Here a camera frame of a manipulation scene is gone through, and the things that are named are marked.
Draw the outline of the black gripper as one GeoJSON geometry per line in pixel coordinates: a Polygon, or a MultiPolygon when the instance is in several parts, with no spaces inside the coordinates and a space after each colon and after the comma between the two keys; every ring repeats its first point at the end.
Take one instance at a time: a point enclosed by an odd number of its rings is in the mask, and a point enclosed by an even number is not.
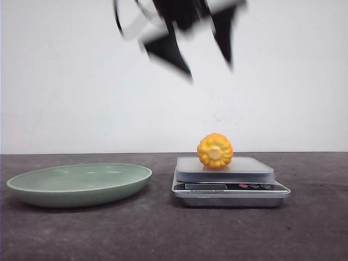
{"type": "Polygon", "coordinates": [[[158,64],[179,75],[186,82],[193,83],[191,69],[179,49],[174,24],[183,31],[199,20],[212,18],[214,39],[230,70],[233,70],[232,28],[239,9],[247,1],[222,1],[210,3],[192,0],[156,0],[153,4],[164,26],[151,29],[138,39],[141,50],[150,62],[158,64]]]}

